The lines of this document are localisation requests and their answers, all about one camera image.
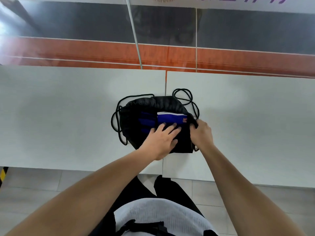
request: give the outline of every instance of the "black rope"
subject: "black rope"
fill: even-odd
[[[154,97],[154,94],[140,94],[140,95],[129,95],[127,97],[124,97],[122,99],[120,99],[120,101],[117,103],[117,107],[116,107],[116,111],[113,113],[112,115],[112,118],[111,118],[111,125],[112,125],[112,128],[114,129],[115,132],[118,132],[118,137],[119,137],[119,140],[122,144],[124,144],[125,146],[127,146],[128,144],[128,140],[126,139],[126,142],[124,142],[121,138],[121,135],[120,133],[122,132],[122,130],[120,129],[120,124],[119,124],[119,120],[118,120],[118,113],[120,113],[120,109],[122,108],[122,106],[120,106],[119,104],[124,101],[125,99],[127,98],[131,98],[131,97],[141,97],[141,96],[153,96]],[[114,120],[114,116],[116,116],[116,120],[117,120],[117,129],[114,127],[114,124],[113,124],[113,120]]]
[[[176,97],[176,94],[177,94],[179,91],[183,91],[185,94],[187,94],[187,96],[188,96],[189,99],[184,99],[184,98],[178,98],[178,97]],[[199,119],[199,116],[200,116],[199,108],[198,108],[198,106],[192,101],[192,93],[191,93],[191,91],[190,91],[189,89],[175,89],[175,90],[173,91],[173,93],[172,93],[172,96],[173,96],[174,98],[176,98],[176,99],[188,101],[188,103],[185,103],[185,104],[183,103],[184,106],[191,103],[192,109],[193,109],[193,111],[194,111],[194,114],[195,114],[196,118]]]

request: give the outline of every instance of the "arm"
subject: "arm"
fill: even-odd
[[[192,142],[200,149],[239,236],[305,234],[258,188],[251,184],[213,144],[211,128],[198,120],[190,127]]]
[[[124,187],[154,160],[176,145],[176,125],[151,129],[142,146],[92,173],[41,206],[7,236],[88,235],[108,212]]]

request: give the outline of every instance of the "white tabletop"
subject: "white tabletop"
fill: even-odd
[[[101,168],[134,150],[111,116],[120,99],[144,93],[165,94],[164,70],[0,66],[0,166]]]
[[[168,72],[167,95],[175,88],[191,90],[215,144],[250,182],[315,187],[315,79]],[[167,156],[163,176],[214,180],[200,151]]]

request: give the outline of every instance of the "right hand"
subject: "right hand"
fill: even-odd
[[[214,146],[211,128],[203,120],[197,119],[198,127],[190,125],[190,139],[199,148]]]

